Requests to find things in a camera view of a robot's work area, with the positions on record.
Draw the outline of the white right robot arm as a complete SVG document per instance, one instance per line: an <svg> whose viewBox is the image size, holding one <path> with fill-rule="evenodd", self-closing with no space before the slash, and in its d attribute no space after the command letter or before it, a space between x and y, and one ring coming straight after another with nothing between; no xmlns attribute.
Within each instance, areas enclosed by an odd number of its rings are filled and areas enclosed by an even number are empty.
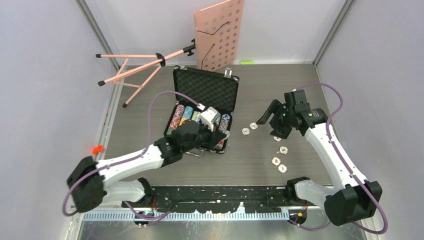
<svg viewBox="0 0 424 240"><path fill-rule="evenodd" d="M287 139L293 129L310 143L327 170L332 188L302 176L287 181L285 198L291 205L308 201L326 213L335 226L355 223L375 215L383 189L369 181L344 151L328 116L321 108L311 108L304 90L284 94L285 102L274 99L257 125L269 123L273 137Z"/></svg>

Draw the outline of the black poker set case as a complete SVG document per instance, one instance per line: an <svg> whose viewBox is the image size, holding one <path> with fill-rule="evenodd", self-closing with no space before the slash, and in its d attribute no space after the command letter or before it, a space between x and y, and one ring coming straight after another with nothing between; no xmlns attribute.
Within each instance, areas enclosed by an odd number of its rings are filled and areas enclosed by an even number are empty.
<svg viewBox="0 0 424 240"><path fill-rule="evenodd" d="M177 92L175 96L175 106L165 128L164 136L157 140L154 145L157 146L163 157L166 159L180 159L184 153L188 151L177 151L174 147L174 130L169 128L169 124L173 117L177 105L190 106L194 111L200 112L197 108L198 104L206 107L215 108L221 116L229 114L231 116L228 131L230 131L233 122L233 113L236 106L237 93L239 87L239 77L230 73L206 72L205 70L190 68L186 66L176 65L172 70L174 90ZM223 154L226 149L228 139L224 141L221 150L216 149L215 143L213 148L199 147L201 151Z"/></svg>

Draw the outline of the blue playing card deck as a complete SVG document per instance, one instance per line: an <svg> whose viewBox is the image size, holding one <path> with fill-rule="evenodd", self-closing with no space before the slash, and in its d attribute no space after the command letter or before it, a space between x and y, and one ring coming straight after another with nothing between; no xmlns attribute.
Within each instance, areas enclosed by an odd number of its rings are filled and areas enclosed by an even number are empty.
<svg viewBox="0 0 424 240"><path fill-rule="evenodd" d="M199 123L200 122L200 112L194 111L192 116L191 116L191 120Z"/></svg>

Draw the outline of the red white chip stack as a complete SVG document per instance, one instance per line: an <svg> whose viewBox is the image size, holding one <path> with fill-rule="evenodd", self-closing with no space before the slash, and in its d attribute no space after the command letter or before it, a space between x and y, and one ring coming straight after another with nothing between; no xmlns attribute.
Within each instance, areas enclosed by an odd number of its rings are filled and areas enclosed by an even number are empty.
<svg viewBox="0 0 424 240"><path fill-rule="evenodd" d="M185 111L184 105L179 104L179 105L176 106L176 109L175 109L173 116L171 118L171 122L168 126L169 129L173 129L173 130L177 129L177 127L180 124L181 118L184 114L184 111Z"/></svg>

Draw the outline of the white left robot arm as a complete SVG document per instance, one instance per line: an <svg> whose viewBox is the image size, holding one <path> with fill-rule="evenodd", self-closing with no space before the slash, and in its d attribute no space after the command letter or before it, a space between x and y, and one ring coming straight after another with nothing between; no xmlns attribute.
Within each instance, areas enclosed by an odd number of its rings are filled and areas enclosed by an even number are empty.
<svg viewBox="0 0 424 240"><path fill-rule="evenodd" d="M228 136L228 130L217 126L209 129L188 120L144 149L99 161L86 156L66 180L69 191L64 201L72 198L76 213L91 211L106 202L127 201L148 207L154 199L149 183L144 178L128 182L125 178L171 165L192 149L214 148Z"/></svg>

